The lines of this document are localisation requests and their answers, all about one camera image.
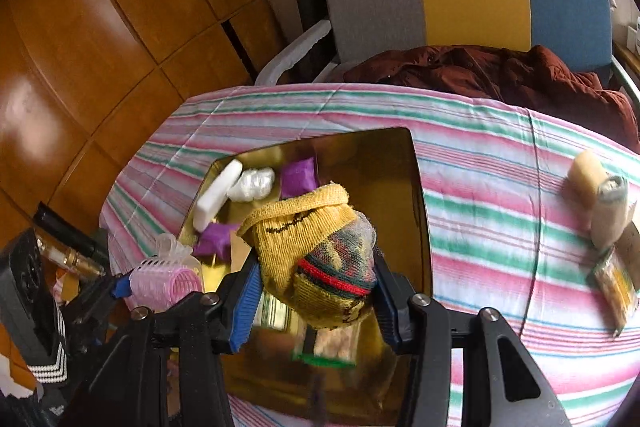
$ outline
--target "purple wrapper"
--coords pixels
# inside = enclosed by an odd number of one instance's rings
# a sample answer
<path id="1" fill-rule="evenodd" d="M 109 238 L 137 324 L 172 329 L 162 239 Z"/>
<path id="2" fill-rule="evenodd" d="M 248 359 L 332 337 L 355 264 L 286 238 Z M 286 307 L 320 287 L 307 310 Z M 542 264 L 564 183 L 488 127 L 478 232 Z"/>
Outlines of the purple wrapper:
<path id="1" fill-rule="evenodd" d="M 285 165 L 280 171 L 280 199 L 296 198 L 320 186 L 316 159 L 307 158 Z"/>
<path id="2" fill-rule="evenodd" d="M 216 255 L 224 263 L 231 261 L 231 234 L 239 224 L 209 223 L 193 248 L 193 255 Z"/>

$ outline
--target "maroon jacket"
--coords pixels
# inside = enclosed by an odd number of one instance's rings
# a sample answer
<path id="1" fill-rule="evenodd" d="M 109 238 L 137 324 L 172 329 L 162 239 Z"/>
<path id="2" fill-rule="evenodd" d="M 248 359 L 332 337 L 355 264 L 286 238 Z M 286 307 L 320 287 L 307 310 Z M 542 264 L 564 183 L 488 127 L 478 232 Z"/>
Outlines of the maroon jacket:
<path id="1" fill-rule="evenodd" d="M 500 100 L 581 125 L 640 153 L 636 116 L 626 97 L 603 90 L 595 73 L 572 73 L 543 46 L 529 52 L 482 46 L 392 50 L 347 71 L 343 80 Z"/>

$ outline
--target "striped tablecloth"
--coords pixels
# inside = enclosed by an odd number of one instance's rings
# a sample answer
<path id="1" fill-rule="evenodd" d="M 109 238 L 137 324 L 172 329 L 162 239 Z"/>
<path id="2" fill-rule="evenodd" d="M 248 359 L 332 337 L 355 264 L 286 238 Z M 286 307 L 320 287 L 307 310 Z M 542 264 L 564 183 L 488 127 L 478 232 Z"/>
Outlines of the striped tablecloth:
<path id="1" fill-rule="evenodd" d="M 507 317 L 574 426 L 605 425 L 640 371 L 640 313 L 612 340 L 589 273 L 588 219 L 563 181 L 590 148 L 640 195 L 638 156 L 581 127 L 488 100 L 358 84 L 238 87 L 194 97 L 121 172 L 102 208 L 111 264 L 128 271 L 177 233 L 210 163 L 289 140 L 405 126 L 429 216 L 436 299 Z M 240 425 L 302 425 L 232 399 Z M 460 423 L 454 359 L 450 425 Z"/>

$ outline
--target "red stripe on sock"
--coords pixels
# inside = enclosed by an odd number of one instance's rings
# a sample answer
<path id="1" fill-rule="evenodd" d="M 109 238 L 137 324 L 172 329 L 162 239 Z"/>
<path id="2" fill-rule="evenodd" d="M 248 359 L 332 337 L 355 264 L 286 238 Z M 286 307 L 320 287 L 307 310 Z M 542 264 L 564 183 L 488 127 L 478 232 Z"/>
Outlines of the red stripe on sock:
<path id="1" fill-rule="evenodd" d="M 343 290 L 349 293 L 353 293 L 354 295 L 357 295 L 360 297 L 364 297 L 365 295 L 369 294 L 368 290 L 359 288 L 356 285 L 341 281 L 339 279 L 336 279 L 335 277 L 332 277 L 327 273 L 324 273 L 322 270 L 319 270 L 318 268 L 313 266 L 311 263 L 309 263 L 309 261 L 307 261 L 306 259 L 300 259 L 300 261 L 298 262 L 298 265 L 304 271 L 308 272 L 309 275 L 315 277 L 316 279 L 321 280 L 324 283 L 330 284 L 334 288 L 338 288 L 338 290 Z"/>

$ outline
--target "gray armrest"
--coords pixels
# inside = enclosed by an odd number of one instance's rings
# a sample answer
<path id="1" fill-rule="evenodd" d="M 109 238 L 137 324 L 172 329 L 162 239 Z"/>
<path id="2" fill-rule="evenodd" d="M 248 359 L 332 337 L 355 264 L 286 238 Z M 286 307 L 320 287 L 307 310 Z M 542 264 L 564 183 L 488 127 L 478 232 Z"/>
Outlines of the gray armrest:
<path id="1" fill-rule="evenodd" d="M 331 31 L 331 22 L 322 19 L 317 22 L 306 32 L 300 35 L 289 46 L 284 48 L 279 54 L 273 57 L 255 79 L 256 86 L 275 86 L 278 79 L 287 70 L 295 66 L 302 58 L 308 54 L 309 50 L 314 47 L 322 37 L 325 37 Z"/>
<path id="2" fill-rule="evenodd" d="M 613 66 L 613 74 L 616 75 L 622 87 L 625 88 L 626 94 L 631 99 L 636 118 L 640 118 L 640 89 L 638 89 L 629 74 L 626 73 L 625 68 L 622 67 L 616 57 L 611 57 L 611 64 Z"/>

